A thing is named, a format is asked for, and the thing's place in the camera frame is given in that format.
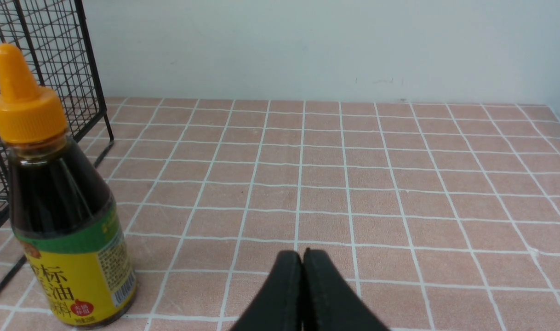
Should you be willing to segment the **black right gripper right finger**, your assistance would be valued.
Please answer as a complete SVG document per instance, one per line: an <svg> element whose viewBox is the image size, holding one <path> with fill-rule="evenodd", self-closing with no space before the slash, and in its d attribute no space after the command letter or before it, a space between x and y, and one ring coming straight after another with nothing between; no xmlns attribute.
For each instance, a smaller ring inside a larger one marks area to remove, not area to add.
<svg viewBox="0 0 560 331"><path fill-rule="evenodd" d="M303 272L304 331L389 330L347 284L326 251L306 249Z"/></svg>

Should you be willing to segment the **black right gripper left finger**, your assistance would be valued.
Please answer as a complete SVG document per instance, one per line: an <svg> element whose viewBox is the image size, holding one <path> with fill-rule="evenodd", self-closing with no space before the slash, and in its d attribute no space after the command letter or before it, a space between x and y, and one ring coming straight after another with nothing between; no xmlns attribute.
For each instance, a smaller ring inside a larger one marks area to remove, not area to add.
<svg viewBox="0 0 560 331"><path fill-rule="evenodd" d="M300 331L303 264L296 251L278 253L262 287L232 331Z"/></svg>

